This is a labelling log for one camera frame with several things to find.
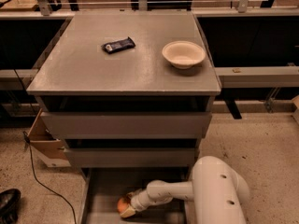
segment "bowl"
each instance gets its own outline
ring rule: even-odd
[[[163,56],[176,68],[188,69],[202,62],[206,57],[205,50],[190,41],[174,41],[162,50]]]

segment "gray tabletop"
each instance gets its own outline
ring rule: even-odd
[[[106,42],[130,36],[135,48],[114,54]],[[162,55],[172,41],[203,46],[191,12],[79,12],[27,91],[33,95],[217,95],[221,88],[208,57],[188,70]]]

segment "cabinet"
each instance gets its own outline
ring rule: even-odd
[[[135,41],[134,49],[112,55],[101,50],[102,44],[127,36]],[[194,164],[221,87],[208,56],[189,70],[172,67],[162,48],[174,40],[204,46],[192,13],[82,12],[29,86],[50,133],[64,142],[71,165],[83,170],[84,199],[91,198],[90,203],[107,195],[114,203],[124,187],[135,187],[138,177],[150,181],[176,173],[178,179],[173,169]],[[117,188],[107,194],[94,181]],[[93,223],[87,209],[82,208],[80,221]],[[113,216],[110,223],[120,219],[115,206],[101,210],[103,223],[105,212]]]

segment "floor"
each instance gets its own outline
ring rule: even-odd
[[[247,180],[251,197],[242,208],[248,224],[299,223],[298,123],[291,112],[242,116],[213,114],[200,146],[201,156],[226,161]],[[0,191],[21,191],[18,224],[73,224],[65,201],[35,182],[22,131],[0,129]],[[84,189],[80,173],[72,168],[48,168],[35,153],[33,158],[37,178],[64,195],[78,215]],[[195,223],[193,215],[190,222]]]

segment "white object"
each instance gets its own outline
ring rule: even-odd
[[[224,161],[204,157],[192,170],[192,181],[152,181],[131,198],[131,208],[143,211],[150,205],[169,203],[172,198],[194,201],[197,223],[246,224],[240,202],[249,199],[246,181]]]
[[[178,69],[191,68],[206,57],[206,52],[202,47],[189,41],[171,42],[163,48],[162,54]]]

